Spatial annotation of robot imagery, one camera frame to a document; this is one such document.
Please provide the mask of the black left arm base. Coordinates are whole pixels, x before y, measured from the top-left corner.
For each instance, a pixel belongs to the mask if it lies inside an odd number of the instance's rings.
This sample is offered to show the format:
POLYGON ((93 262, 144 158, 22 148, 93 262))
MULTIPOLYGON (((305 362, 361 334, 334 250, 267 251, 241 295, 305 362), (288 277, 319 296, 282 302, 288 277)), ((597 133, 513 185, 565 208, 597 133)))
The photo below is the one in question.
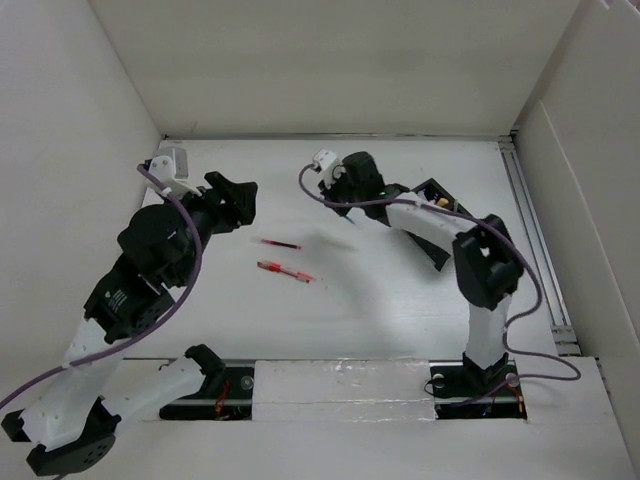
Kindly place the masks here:
POLYGON ((252 419, 255 362, 222 360, 204 344, 191 346, 185 356, 204 368, 199 390, 159 410, 166 421, 245 421, 252 419))

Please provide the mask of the pink ink refill pen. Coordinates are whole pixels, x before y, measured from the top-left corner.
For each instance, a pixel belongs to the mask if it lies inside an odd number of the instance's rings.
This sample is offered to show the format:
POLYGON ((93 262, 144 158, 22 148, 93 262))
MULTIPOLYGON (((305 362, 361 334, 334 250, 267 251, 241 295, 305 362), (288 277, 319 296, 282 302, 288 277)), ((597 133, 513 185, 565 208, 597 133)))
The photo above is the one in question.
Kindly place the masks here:
POLYGON ((298 244, 294 244, 294 243, 289 243, 289 242, 282 242, 282 241, 278 241, 278 240, 271 240, 271 239, 266 239, 266 238, 258 238, 256 240, 254 240, 256 243, 262 244, 262 245, 270 245, 270 246, 275 246, 275 247, 279 247, 279 248, 287 248, 287 249, 292 249, 292 250, 301 250, 302 246, 298 245, 298 244))

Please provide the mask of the aluminium side rail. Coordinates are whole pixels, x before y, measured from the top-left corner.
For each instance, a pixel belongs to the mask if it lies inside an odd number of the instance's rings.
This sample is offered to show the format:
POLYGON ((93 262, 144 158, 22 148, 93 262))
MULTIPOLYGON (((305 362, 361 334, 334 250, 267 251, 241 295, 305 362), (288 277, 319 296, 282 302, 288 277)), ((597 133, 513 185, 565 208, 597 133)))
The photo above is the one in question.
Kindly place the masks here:
POLYGON ((524 225, 532 266, 536 271, 543 294, 543 310, 548 314, 550 330, 556 350, 561 357, 579 357, 582 351, 566 309, 559 282, 547 249, 529 189, 517 156, 516 147, 510 137, 501 137, 498 142, 515 203, 524 225))

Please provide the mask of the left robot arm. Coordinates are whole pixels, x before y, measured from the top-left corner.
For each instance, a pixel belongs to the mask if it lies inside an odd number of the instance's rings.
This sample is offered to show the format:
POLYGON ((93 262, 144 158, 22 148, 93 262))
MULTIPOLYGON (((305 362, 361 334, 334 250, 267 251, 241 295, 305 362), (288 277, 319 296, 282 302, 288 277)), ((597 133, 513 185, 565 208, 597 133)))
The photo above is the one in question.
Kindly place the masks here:
POLYGON ((212 396, 224 384, 224 361, 199 344, 130 393, 103 395, 126 351, 184 304, 210 238, 255 219, 256 183, 234 183, 218 172, 205 180, 206 186, 188 193, 152 180, 162 200, 139 209, 118 235, 122 253, 89 295, 63 364, 11 393, 16 398, 51 382, 30 407, 1 422, 11 441, 32 444, 26 462, 36 476, 84 472, 106 456, 129 424, 181 397, 212 396))

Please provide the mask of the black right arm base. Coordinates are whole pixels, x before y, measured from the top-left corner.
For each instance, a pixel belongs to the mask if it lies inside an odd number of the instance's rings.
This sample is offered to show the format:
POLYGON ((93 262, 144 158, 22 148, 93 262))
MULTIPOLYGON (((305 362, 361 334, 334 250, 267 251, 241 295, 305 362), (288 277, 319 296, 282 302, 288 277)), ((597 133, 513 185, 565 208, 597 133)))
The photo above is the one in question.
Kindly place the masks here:
POLYGON ((512 360, 488 380, 463 361, 430 362, 429 373, 423 390, 434 399, 437 420, 527 419, 521 387, 504 384, 507 376, 517 374, 512 360))

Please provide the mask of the black desk organizer box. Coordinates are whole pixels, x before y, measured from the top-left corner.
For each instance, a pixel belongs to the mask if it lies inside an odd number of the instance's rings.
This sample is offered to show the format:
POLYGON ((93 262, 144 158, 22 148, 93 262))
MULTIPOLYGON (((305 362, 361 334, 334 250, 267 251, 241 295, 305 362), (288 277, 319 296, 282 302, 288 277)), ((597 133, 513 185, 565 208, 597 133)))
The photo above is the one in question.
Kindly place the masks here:
MULTIPOLYGON (((425 182, 419 184, 412 189, 412 192, 416 193, 418 196, 424 198, 427 202, 434 205, 436 205, 436 202, 440 198, 446 198, 449 201, 449 204, 444 208, 450 211, 452 211, 454 200, 457 199, 456 197, 452 196, 434 178, 428 179, 425 182)), ((471 213, 460 203, 458 205, 458 213, 467 216, 471 215, 471 213)), ((438 272, 443 269, 447 261, 451 258, 451 255, 449 253, 447 253, 445 250, 438 247, 434 243, 410 232, 407 232, 407 235, 430 258, 434 268, 438 272)))

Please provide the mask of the red gel pen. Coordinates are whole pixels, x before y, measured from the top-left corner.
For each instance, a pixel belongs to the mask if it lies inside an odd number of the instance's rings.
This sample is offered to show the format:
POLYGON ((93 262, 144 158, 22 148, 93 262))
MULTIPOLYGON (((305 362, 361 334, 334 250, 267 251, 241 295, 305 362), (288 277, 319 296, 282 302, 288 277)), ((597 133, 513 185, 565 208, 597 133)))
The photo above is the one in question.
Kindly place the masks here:
POLYGON ((297 281, 303 282, 303 283, 310 283, 312 281, 315 280, 315 278, 305 272, 296 270, 296 269, 292 269, 292 268, 288 268, 285 267, 279 263, 275 263, 275 262, 271 262, 271 261, 266 261, 266 260, 260 260, 256 262, 256 265, 258 268, 265 270, 265 271, 270 271, 273 273, 277 273, 277 274, 281 274, 281 275, 285 275, 291 278, 296 279, 297 281))

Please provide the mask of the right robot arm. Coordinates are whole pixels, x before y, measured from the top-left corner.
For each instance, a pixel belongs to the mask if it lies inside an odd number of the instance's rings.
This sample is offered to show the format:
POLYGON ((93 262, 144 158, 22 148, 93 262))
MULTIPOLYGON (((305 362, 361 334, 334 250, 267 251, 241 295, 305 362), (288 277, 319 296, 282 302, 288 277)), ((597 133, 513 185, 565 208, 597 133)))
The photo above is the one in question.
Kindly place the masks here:
POLYGON ((312 160, 325 201, 357 203, 365 215, 421 239, 449 255, 458 288, 469 304, 469 337, 462 381, 483 394, 499 379, 506 362, 503 328, 523 274, 522 262, 492 231, 453 209, 453 198, 387 184, 373 157, 364 151, 345 158, 322 149, 312 160))

